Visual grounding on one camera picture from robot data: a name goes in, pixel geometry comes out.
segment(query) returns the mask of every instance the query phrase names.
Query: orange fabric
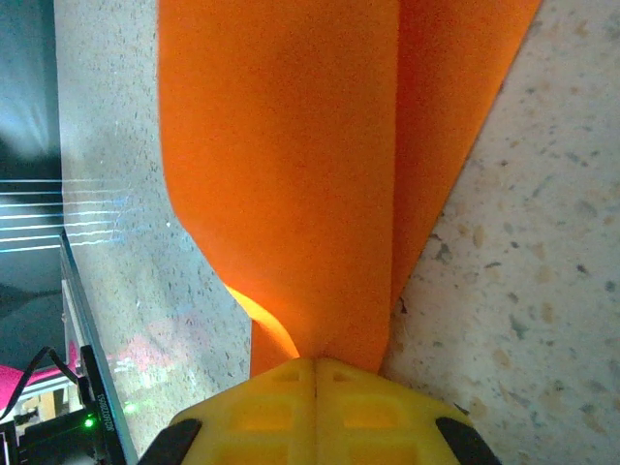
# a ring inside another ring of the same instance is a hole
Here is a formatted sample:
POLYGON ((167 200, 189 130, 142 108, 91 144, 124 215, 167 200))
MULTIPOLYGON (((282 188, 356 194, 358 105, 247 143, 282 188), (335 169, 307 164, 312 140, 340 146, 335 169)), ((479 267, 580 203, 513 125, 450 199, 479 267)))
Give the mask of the orange fabric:
POLYGON ((397 0, 160 0, 170 199, 253 318, 253 374, 378 370, 538 0, 400 3, 398 34, 397 0))

